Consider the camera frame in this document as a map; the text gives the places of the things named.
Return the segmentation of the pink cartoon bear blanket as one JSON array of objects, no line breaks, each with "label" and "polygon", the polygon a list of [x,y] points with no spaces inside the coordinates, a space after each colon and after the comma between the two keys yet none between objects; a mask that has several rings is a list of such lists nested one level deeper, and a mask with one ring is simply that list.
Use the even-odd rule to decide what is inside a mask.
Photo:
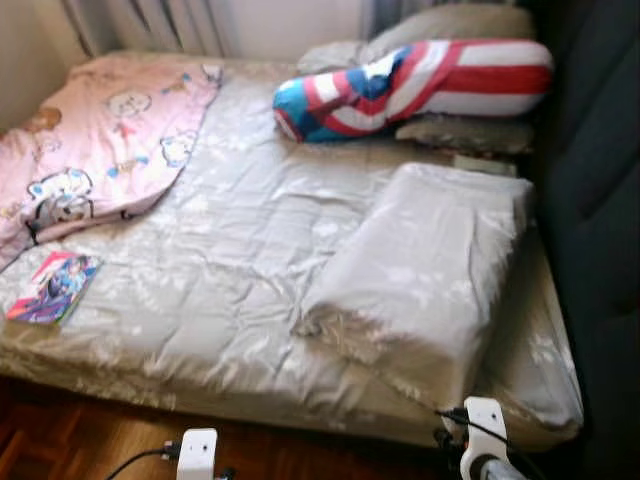
[{"label": "pink cartoon bear blanket", "polygon": [[0,134],[0,271],[23,251],[151,209],[195,155],[219,65],[109,56]]}]

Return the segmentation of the black upholstered sofa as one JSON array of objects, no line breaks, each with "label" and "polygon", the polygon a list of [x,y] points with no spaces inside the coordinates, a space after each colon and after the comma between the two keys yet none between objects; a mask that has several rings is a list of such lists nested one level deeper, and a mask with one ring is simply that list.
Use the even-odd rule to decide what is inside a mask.
[{"label": "black upholstered sofa", "polygon": [[538,462],[549,480],[637,480],[640,1],[521,1],[556,60],[525,172],[585,412]]}]

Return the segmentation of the small flat white box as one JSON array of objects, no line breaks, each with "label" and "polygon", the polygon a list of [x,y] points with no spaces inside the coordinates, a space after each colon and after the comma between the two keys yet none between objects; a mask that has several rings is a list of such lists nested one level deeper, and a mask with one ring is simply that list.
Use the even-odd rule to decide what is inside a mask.
[{"label": "small flat white box", "polygon": [[452,165],[454,168],[467,170],[467,172],[480,172],[499,175],[499,177],[518,177],[518,168],[515,164],[503,160],[488,159],[488,157],[454,154]]}]

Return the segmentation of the plain grey pillow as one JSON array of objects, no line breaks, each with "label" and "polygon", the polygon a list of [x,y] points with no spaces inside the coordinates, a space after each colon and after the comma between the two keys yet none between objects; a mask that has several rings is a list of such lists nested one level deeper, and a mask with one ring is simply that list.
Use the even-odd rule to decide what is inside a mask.
[{"label": "plain grey pillow", "polygon": [[463,154],[515,156],[532,150],[535,129],[520,119],[424,114],[399,125],[396,138]]},{"label": "plain grey pillow", "polygon": [[361,65],[366,44],[361,41],[337,41],[311,47],[297,60],[296,70],[301,76],[346,70]]},{"label": "plain grey pillow", "polygon": [[525,38],[538,33],[529,10],[495,4],[451,4],[430,6],[408,15],[396,26],[379,33],[356,56],[357,63],[370,63],[402,49],[430,40],[453,38]]}]

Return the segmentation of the large grey floral pillow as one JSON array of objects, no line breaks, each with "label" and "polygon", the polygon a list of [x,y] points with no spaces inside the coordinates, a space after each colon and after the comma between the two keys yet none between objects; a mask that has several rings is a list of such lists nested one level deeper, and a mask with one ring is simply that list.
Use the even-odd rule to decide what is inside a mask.
[{"label": "large grey floral pillow", "polygon": [[461,404],[529,224],[529,180],[398,166],[307,288],[292,332],[431,410]]}]

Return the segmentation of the red white blue striped bolster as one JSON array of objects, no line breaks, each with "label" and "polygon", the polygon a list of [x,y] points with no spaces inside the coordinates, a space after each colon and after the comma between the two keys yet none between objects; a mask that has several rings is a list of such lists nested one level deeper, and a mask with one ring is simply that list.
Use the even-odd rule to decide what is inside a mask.
[{"label": "red white blue striped bolster", "polygon": [[360,67],[288,79],[271,109],[291,140],[346,141],[424,114],[525,115],[553,73],[547,47],[524,38],[422,41]]}]

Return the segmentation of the grey floral bed sheet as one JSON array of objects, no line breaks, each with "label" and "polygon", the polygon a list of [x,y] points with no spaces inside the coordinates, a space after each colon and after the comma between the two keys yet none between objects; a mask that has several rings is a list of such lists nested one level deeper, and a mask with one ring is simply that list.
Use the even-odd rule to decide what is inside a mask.
[{"label": "grey floral bed sheet", "polygon": [[[431,410],[292,326],[307,288],[394,170],[443,165],[393,140],[285,137],[271,97],[292,76],[287,65],[154,52],[109,56],[219,65],[220,90],[195,155],[150,210],[35,244],[0,271],[0,378],[416,445],[447,426],[445,411],[486,397],[499,403],[518,448],[547,451],[579,434],[579,380],[532,228],[532,201],[474,385],[461,404]],[[58,251],[102,260],[78,305],[58,325],[6,321],[32,275]]]}]

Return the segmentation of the grey striped curtain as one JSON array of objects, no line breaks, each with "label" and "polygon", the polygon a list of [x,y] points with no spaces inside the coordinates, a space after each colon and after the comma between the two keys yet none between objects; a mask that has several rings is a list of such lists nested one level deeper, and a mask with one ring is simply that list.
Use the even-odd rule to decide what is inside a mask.
[{"label": "grey striped curtain", "polygon": [[91,58],[118,50],[234,54],[215,0],[58,0]]}]

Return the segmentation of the colourful comic book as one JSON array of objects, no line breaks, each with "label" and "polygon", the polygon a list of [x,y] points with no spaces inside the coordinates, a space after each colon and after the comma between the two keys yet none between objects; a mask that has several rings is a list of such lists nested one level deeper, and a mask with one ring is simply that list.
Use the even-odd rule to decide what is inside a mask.
[{"label": "colourful comic book", "polygon": [[102,266],[99,257],[52,252],[32,275],[22,296],[6,311],[10,323],[58,325],[67,317]]}]

